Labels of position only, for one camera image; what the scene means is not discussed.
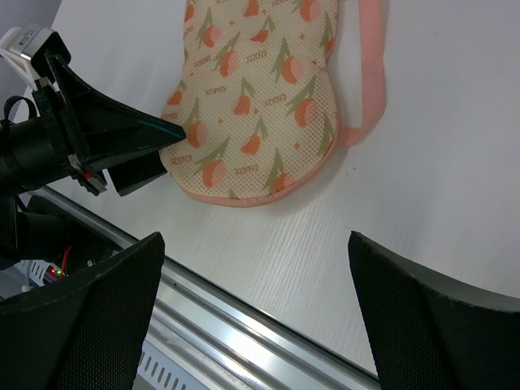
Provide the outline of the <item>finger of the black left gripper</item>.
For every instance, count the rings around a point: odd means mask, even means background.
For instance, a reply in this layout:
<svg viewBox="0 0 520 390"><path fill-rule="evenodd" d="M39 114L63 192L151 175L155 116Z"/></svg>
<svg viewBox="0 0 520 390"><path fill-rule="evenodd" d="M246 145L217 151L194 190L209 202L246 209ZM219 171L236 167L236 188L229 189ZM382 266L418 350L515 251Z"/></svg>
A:
<svg viewBox="0 0 520 390"><path fill-rule="evenodd" d="M62 94L67 139L82 163L125 163L186 138L177 124L107 97L83 81L59 55L47 63Z"/></svg>
<svg viewBox="0 0 520 390"><path fill-rule="evenodd" d="M116 192L121 197L135 192L167 173L158 151L108 168L107 171Z"/></svg>

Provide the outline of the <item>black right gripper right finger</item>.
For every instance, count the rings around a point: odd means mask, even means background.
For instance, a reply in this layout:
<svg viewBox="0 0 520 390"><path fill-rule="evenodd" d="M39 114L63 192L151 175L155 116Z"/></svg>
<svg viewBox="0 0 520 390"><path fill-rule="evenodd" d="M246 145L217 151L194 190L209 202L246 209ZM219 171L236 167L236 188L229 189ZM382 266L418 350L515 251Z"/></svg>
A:
<svg viewBox="0 0 520 390"><path fill-rule="evenodd" d="M349 266L383 389L517 389L519 300L393 253L359 232Z"/></svg>

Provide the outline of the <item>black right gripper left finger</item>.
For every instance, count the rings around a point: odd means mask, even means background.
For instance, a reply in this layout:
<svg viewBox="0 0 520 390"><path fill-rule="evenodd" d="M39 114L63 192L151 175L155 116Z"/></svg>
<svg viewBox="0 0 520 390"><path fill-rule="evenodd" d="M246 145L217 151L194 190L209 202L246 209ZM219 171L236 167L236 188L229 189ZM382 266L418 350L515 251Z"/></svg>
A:
<svg viewBox="0 0 520 390"><path fill-rule="evenodd" d="M3 389L130 389L161 279L155 232L1 303Z"/></svg>

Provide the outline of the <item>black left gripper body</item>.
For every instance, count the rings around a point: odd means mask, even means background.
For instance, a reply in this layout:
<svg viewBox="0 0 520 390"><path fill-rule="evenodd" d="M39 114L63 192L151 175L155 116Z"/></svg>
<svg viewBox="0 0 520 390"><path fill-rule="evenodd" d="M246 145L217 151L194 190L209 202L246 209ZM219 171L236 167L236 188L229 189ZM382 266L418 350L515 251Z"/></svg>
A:
<svg viewBox="0 0 520 390"><path fill-rule="evenodd" d="M97 196L106 190L107 162L80 162L60 115L65 104L58 84L37 80L27 100L28 118L1 122L1 194L15 196L70 176Z"/></svg>

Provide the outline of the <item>peach tulip mesh laundry bag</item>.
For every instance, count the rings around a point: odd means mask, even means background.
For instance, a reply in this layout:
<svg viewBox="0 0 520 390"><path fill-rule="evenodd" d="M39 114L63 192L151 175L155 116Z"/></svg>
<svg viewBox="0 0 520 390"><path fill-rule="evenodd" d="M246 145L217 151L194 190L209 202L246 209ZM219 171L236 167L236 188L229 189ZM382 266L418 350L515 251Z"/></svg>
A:
<svg viewBox="0 0 520 390"><path fill-rule="evenodd" d="M362 123L342 125L327 69L337 1L189 1L184 66L162 117L186 138L162 149L191 198L230 207L275 202L350 146L386 106L383 5L358 4Z"/></svg>

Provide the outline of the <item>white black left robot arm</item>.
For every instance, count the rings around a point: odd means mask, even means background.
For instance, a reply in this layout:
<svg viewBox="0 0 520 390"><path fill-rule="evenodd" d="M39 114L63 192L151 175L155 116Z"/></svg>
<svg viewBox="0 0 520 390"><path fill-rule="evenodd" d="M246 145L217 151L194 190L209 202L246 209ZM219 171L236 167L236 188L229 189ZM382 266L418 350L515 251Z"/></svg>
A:
<svg viewBox="0 0 520 390"><path fill-rule="evenodd" d="M109 171L126 195L162 174L150 165L159 150L186 138L175 123L148 115L98 92L69 66L66 50L45 50L43 76L31 98L15 95L1 121L1 267L32 257L38 230L20 195L71 177L94 196Z"/></svg>

